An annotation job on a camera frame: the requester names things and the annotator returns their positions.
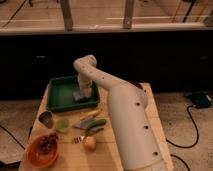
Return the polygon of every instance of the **metal post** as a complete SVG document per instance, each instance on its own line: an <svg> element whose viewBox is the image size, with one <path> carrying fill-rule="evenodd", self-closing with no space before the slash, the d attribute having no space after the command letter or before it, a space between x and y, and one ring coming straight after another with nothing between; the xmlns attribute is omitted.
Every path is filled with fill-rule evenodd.
<svg viewBox="0 0 213 171"><path fill-rule="evenodd" d="M60 0L61 10L64 18L64 27L66 31L72 30L73 27L73 19L71 14L71 8L69 4L69 0Z"/></svg>
<svg viewBox="0 0 213 171"><path fill-rule="evenodd" d="M123 20L123 28L125 28L125 29L131 29L132 28L133 12L134 12L134 0L126 0L124 20Z"/></svg>

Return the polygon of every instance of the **black device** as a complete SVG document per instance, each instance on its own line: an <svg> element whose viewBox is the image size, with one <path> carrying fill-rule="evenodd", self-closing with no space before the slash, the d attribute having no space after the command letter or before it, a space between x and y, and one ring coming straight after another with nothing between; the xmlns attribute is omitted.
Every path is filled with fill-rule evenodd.
<svg viewBox="0 0 213 171"><path fill-rule="evenodd" d="M207 108L211 106L212 101L207 93L204 92L194 92L186 95L196 108Z"/></svg>

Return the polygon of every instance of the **small cup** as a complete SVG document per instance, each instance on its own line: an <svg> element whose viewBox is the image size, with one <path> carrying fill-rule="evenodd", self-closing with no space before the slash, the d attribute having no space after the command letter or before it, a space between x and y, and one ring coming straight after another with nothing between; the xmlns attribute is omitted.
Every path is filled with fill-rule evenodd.
<svg viewBox="0 0 213 171"><path fill-rule="evenodd" d="M55 129L61 133L68 133L70 128L69 120L67 118L58 119L55 123Z"/></svg>
<svg viewBox="0 0 213 171"><path fill-rule="evenodd" d="M45 111L41 113L39 116L39 121L47 128L49 129L52 128L53 127L52 113L50 111Z"/></svg>

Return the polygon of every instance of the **metal cup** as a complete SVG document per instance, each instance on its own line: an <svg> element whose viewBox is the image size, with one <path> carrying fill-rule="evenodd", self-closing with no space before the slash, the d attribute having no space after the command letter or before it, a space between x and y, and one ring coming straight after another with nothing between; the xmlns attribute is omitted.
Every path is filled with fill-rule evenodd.
<svg viewBox="0 0 213 171"><path fill-rule="evenodd" d="M53 127L53 117L50 111L41 113L38 120L49 129Z"/></svg>

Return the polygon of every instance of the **black cable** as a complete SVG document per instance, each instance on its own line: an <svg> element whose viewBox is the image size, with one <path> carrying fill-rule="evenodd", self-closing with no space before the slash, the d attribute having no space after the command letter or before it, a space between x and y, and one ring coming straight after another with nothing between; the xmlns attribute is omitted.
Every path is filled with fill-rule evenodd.
<svg viewBox="0 0 213 171"><path fill-rule="evenodd" d="M13 15L10 17L10 19L8 20L7 23L5 23L2 28L6 27L8 24L10 24L11 20L16 16L16 14L21 10L21 8L24 6L24 4L27 2L28 0L24 0L21 5L17 8L17 10L13 13Z"/></svg>
<svg viewBox="0 0 213 171"><path fill-rule="evenodd" d="M13 136L12 133L10 133L6 128L4 128L1 125L0 125L0 128L3 129L5 132L7 132L25 150L25 147Z"/></svg>
<svg viewBox="0 0 213 171"><path fill-rule="evenodd" d="M193 117L192 117L192 114L190 113L190 110L189 110L189 109L192 108L192 107L194 107L194 105L189 105L189 106L187 107L187 113L189 114L189 117L190 117L190 119L192 120L192 123L193 123L193 125L194 125L194 127L195 127L195 130L196 130L196 140L195 140L195 142L194 142L192 145L182 146L182 145L175 144L175 143L171 142L170 140L166 139L166 141L167 141L168 143L172 144L172 145L175 146L175 147L179 147L179 148L192 148L192 147L194 147L194 146L198 143L198 141L199 141L199 138L200 138L200 136L199 136L199 130L198 130L197 125L196 125L196 123L195 123L195 121L194 121L194 119L193 119Z"/></svg>
<svg viewBox="0 0 213 171"><path fill-rule="evenodd" d="M175 154L171 154L171 156L177 158L178 160L180 160L184 164L184 166L187 168L187 170L191 171L191 169L189 168L188 164L182 158L180 158L179 156L176 156Z"/></svg>

